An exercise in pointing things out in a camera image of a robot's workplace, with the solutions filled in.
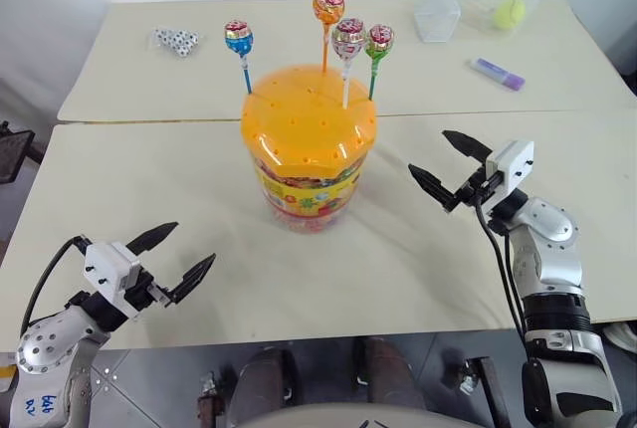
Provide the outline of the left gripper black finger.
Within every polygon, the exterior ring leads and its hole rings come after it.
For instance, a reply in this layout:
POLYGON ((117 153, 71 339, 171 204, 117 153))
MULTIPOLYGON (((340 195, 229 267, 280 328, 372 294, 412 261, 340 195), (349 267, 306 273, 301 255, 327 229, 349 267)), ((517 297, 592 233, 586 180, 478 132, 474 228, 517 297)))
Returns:
POLYGON ((216 255, 212 254, 189 269, 183 275, 181 282, 167 293, 169 301, 177 305, 196 289, 206 277, 215 259, 216 255))
POLYGON ((126 248, 134 255, 150 251, 165 240, 177 226, 177 222, 160 224, 134 238, 126 245, 126 248))

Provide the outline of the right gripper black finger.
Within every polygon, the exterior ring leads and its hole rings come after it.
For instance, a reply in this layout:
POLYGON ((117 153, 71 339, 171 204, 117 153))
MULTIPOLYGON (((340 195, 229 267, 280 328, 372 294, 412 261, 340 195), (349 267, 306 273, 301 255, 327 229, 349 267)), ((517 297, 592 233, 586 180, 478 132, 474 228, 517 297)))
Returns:
POLYGON ((414 164, 408 164, 408 170, 417 184, 442 207, 455 207, 455 195, 446 189, 441 181, 429 171, 414 164))
POLYGON ((456 150, 479 162, 485 162, 493 152, 490 148, 463 132, 445 129, 442 134, 456 150))

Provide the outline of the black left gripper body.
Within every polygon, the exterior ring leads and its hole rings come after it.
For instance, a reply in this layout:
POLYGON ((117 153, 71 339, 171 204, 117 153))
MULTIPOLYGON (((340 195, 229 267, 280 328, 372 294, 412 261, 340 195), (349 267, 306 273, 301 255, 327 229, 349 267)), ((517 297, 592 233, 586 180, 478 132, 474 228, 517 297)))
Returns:
POLYGON ((168 307, 174 304, 173 294, 161 287, 149 272, 141 272, 136 283, 124 292, 124 314, 128 319, 136 319, 154 303, 168 307))

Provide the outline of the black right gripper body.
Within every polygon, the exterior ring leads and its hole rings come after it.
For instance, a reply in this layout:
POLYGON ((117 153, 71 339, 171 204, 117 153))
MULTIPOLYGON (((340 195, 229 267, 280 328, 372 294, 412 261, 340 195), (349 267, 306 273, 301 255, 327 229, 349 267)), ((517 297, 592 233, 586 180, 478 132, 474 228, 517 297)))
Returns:
POLYGON ((497 170, 494 174, 488 176, 486 167, 482 165, 442 206, 447 212, 451 212, 459 204, 465 204, 469 207, 473 207, 476 202, 484 204, 494 195, 501 184, 502 172, 497 170))

